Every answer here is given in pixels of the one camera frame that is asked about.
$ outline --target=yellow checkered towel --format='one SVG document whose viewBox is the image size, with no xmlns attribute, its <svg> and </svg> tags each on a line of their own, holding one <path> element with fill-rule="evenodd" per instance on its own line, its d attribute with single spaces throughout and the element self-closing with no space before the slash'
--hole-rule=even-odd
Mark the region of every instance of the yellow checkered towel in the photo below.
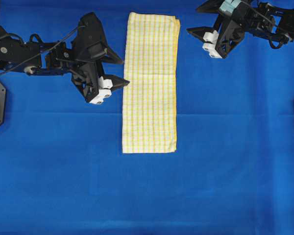
<svg viewBox="0 0 294 235">
<path fill-rule="evenodd" d="M 130 13 L 123 92 L 123 153 L 176 150 L 175 16 Z"/>
</svg>

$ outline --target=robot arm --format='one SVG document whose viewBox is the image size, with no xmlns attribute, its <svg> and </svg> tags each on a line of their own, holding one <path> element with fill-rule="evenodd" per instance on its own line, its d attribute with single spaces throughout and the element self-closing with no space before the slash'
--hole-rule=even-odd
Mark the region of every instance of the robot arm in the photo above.
<svg viewBox="0 0 294 235">
<path fill-rule="evenodd" d="M 294 10 L 274 7 L 269 3 L 260 3 L 253 8 L 252 2 L 209 0 L 197 12 L 218 14 L 214 27 L 189 28 L 188 32 L 204 42 L 203 48 L 211 57 L 223 59 L 244 39 L 245 32 L 268 40 L 273 49 L 294 41 Z M 281 18 L 276 32 L 273 32 L 274 16 Z"/>
</svg>

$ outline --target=blue table surface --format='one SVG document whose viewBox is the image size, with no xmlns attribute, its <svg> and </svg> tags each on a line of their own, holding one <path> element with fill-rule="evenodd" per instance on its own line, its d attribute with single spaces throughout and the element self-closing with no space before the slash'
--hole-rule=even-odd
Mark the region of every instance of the blue table surface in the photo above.
<svg viewBox="0 0 294 235">
<path fill-rule="evenodd" d="M 0 77 L 0 234 L 294 235 L 294 43 L 273 50 L 247 34 L 211 59 L 186 31 L 213 25 L 202 2 L 1 1 L 6 31 L 46 42 L 94 11 L 121 58 L 131 11 L 175 15 L 181 31 L 172 154 L 122 154 L 121 90 L 94 106 L 69 74 Z"/>
</svg>

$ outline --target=cable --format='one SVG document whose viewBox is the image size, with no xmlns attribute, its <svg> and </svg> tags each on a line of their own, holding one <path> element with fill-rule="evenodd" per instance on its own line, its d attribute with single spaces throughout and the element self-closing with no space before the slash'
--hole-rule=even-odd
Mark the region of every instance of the cable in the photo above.
<svg viewBox="0 0 294 235">
<path fill-rule="evenodd" d="M 61 39 L 57 44 L 55 44 L 53 47 L 51 47 L 51 48 L 49 48 L 49 49 L 47 49 L 47 50 L 44 50 L 44 51 L 38 53 L 37 55 L 34 55 L 34 56 L 30 57 L 30 58 L 27 59 L 27 60 L 24 60 L 23 62 L 19 63 L 18 65 L 14 66 L 14 67 L 12 67 L 12 68 L 6 70 L 6 71 L 0 72 L 0 76 L 6 74 L 6 73 L 8 73 L 8 72 L 13 71 L 14 69 L 18 68 L 18 67 L 21 66 L 22 64 L 24 64 L 24 63 L 26 63 L 26 62 L 28 62 L 28 61 L 30 61 L 30 60 L 36 58 L 37 56 L 42 55 L 42 54 L 45 53 L 45 52 L 48 52 L 48 51 L 51 51 L 51 50 L 55 49 L 58 45 L 60 45 L 62 42 L 64 42 L 65 40 L 67 40 L 69 37 L 71 37 L 71 36 L 72 36 L 72 35 L 73 35 L 78 29 L 80 29 L 80 28 L 84 28 L 84 27 L 86 27 L 86 26 L 82 25 L 82 26 L 78 26 L 78 27 L 76 27 L 76 28 L 73 29 L 68 35 L 66 35 L 63 39 Z"/>
<path fill-rule="evenodd" d="M 241 1 L 242 3 L 244 3 L 246 6 L 248 6 L 253 12 L 257 13 L 258 15 L 260 15 L 262 18 L 264 18 L 265 20 L 267 20 L 271 25 L 275 26 L 276 28 L 279 28 L 287 33 L 291 33 L 291 32 L 288 32 L 287 30 L 279 27 L 278 25 L 276 25 L 275 23 L 273 23 L 271 20 L 269 20 L 269 18 L 267 18 L 266 16 L 264 16 L 263 14 L 261 14 L 260 12 L 256 11 L 251 5 L 249 5 L 248 3 L 244 2 L 244 1 Z"/>
</svg>

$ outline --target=towel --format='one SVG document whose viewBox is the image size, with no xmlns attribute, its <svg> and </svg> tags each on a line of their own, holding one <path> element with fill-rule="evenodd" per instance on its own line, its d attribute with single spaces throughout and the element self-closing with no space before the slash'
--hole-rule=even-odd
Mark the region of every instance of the towel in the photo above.
<svg viewBox="0 0 294 235">
<path fill-rule="evenodd" d="M 123 153 L 176 150 L 176 58 L 180 21 L 175 16 L 130 13 L 123 92 Z"/>
</svg>

